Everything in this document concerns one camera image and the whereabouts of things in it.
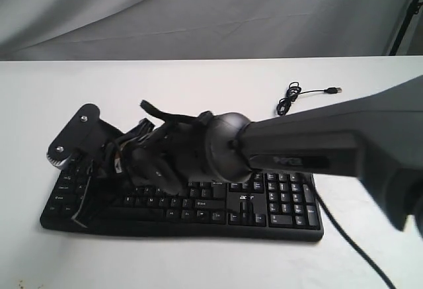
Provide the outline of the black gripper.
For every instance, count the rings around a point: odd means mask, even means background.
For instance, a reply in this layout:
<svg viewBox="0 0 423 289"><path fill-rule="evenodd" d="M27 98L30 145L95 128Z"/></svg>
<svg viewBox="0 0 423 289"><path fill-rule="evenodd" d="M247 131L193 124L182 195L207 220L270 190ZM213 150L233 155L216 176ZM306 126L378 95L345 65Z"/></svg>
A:
<svg viewBox="0 0 423 289"><path fill-rule="evenodd" d="M97 174L108 193L153 185L176 195L198 178L198 129L194 126L137 126L127 133L109 127L99 170L88 163L87 183L71 220L88 228L99 211Z"/></svg>

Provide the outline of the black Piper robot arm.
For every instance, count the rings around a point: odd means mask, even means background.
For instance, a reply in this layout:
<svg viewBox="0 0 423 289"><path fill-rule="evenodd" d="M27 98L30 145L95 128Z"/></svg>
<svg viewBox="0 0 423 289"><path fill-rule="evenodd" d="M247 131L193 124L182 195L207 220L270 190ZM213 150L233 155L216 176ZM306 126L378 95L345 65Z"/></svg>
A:
<svg viewBox="0 0 423 289"><path fill-rule="evenodd" d="M277 170L355 177L393 227L403 230L409 216L422 226L421 77L259 122L236 112L187 116L147 101L141 107L162 126L108 144L102 174L73 218L81 226L136 186L175 195L190 181L237 183Z"/></svg>

